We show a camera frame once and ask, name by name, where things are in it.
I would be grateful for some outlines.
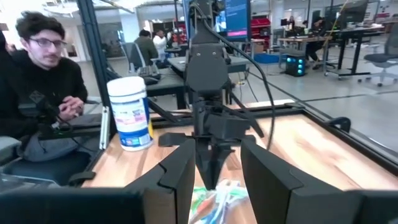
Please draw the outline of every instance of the dark hair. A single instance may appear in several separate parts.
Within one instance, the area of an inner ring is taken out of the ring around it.
[[[29,40],[33,35],[43,30],[52,30],[65,38],[65,29],[54,17],[45,16],[39,12],[23,12],[22,18],[17,20],[15,26],[19,37]]]
[[[150,37],[150,32],[148,30],[141,30],[138,34],[140,37]]]

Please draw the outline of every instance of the wipes container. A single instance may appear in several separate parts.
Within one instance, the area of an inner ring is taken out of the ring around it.
[[[154,135],[144,79],[118,78],[106,86],[122,148],[127,151],[147,149]]]

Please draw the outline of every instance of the wooden tabletop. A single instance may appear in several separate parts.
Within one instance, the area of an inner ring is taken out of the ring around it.
[[[278,41],[291,41],[291,42],[316,42],[331,40],[332,37],[307,37],[307,38],[278,38]]]
[[[283,104],[290,101],[276,101]],[[265,106],[268,102],[255,103],[252,107]],[[270,118],[258,119],[267,136]],[[127,152],[121,148],[118,135],[95,165],[96,177],[83,187],[124,187],[153,168],[167,157],[175,147],[159,147],[157,136],[166,132],[190,134],[192,127],[156,129],[154,145],[149,149]],[[257,144],[265,147],[267,137],[260,138],[252,129],[248,134],[256,137]],[[227,158],[219,181],[238,180],[245,186],[240,159],[240,148]],[[271,152],[285,161],[342,190],[349,189],[394,189],[398,190],[398,178],[360,154],[358,151],[330,134],[304,115],[282,116],[275,122]],[[195,186],[203,186],[198,171]],[[227,217],[230,224],[256,223],[250,201],[235,206]]]

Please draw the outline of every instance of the white shirt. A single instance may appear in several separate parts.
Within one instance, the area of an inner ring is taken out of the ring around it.
[[[156,35],[154,37],[154,44],[155,44],[155,47],[156,47],[156,50],[157,50],[157,53],[159,54],[159,56],[164,55],[166,45],[167,45],[166,37],[160,38],[158,35]]]

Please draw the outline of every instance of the man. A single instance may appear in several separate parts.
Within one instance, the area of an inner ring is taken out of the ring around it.
[[[313,23],[313,33],[318,35],[318,36],[324,36],[326,34],[326,26],[325,26],[325,21],[322,17],[317,17],[314,20],[315,22]],[[319,58],[317,55],[317,51],[322,49],[324,41],[318,41],[318,42],[310,42],[307,44],[306,48],[306,53],[305,53],[305,58],[307,62],[309,62],[310,57],[314,62],[319,62]],[[316,65],[313,67],[314,70],[319,69],[321,65]]]
[[[39,141],[39,126],[74,123],[76,117],[83,114],[88,94],[80,67],[72,60],[61,57],[65,47],[65,30],[56,19],[38,12],[26,12],[17,21],[16,29],[25,50],[13,52],[9,60],[14,62],[13,68],[18,74],[1,72],[0,136],[27,139],[19,155],[28,161],[47,161],[64,156],[81,147],[85,139]],[[40,118],[27,118],[21,114],[19,104],[21,98],[27,96],[21,96],[11,85],[11,80],[18,77],[23,79],[22,86],[39,91],[50,105],[59,108],[58,121],[47,114]],[[82,116],[80,119],[93,122],[100,118]]]
[[[138,38],[134,41],[134,43],[137,44],[139,47],[139,50],[141,51],[142,57],[144,58],[145,64],[146,65],[152,65],[151,59],[158,58],[159,54],[157,53],[155,44],[153,41],[150,39],[150,32],[147,30],[141,30],[139,33]],[[133,64],[134,65],[139,65],[141,62],[135,62],[134,60],[138,60],[138,58],[133,58]]]
[[[164,32],[162,30],[158,30],[154,37],[154,44],[159,54],[159,59],[163,62],[166,58],[166,45],[167,45],[167,38],[164,36]]]

